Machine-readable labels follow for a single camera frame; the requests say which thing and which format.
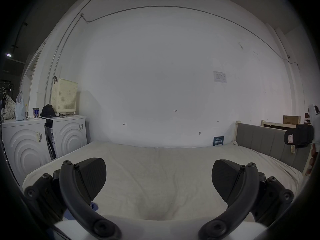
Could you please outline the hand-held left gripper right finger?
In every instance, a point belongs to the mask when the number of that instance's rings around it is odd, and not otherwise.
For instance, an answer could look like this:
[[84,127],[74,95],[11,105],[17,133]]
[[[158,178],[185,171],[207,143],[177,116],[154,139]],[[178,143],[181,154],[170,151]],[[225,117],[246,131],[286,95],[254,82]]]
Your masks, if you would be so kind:
[[198,232],[201,240],[220,240],[228,236],[252,213],[254,222],[270,226],[290,206],[294,193],[274,176],[266,178],[254,162],[240,165],[226,159],[214,162],[211,179],[215,190],[227,204],[218,217]]

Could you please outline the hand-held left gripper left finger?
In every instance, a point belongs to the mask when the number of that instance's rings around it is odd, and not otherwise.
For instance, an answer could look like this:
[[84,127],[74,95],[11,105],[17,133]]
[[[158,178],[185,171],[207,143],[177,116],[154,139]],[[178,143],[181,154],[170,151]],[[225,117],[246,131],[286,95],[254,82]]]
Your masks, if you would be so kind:
[[62,162],[53,175],[44,173],[24,190],[32,209],[49,225],[62,221],[68,210],[93,237],[101,240],[121,239],[119,227],[99,215],[90,203],[105,185],[106,164],[102,158],[89,158],[73,164]]

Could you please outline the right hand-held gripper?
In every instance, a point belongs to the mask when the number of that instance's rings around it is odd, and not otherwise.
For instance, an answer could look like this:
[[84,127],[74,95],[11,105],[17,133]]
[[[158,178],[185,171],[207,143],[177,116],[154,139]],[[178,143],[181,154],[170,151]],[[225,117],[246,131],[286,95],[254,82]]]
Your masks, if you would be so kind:
[[311,144],[320,144],[320,110],[317,105],[308,106],[309,124],[297,124],[295,128],[286,130],[284,143],[295,148],[304,148]]

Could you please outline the person's right hand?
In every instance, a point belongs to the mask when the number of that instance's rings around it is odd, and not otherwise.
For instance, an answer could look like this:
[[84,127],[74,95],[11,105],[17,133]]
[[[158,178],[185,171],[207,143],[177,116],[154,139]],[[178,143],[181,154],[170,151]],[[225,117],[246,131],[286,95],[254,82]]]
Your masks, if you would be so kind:
[[310,176],[312,169],[314,167],[315,161],[317,159],[317,155],[318,155],[318,151],[316,149],[316,145],[315,143],[312,144],[312,148],[311,148],[311,158],[309,159],[309,166],[306,170],[306,176]]

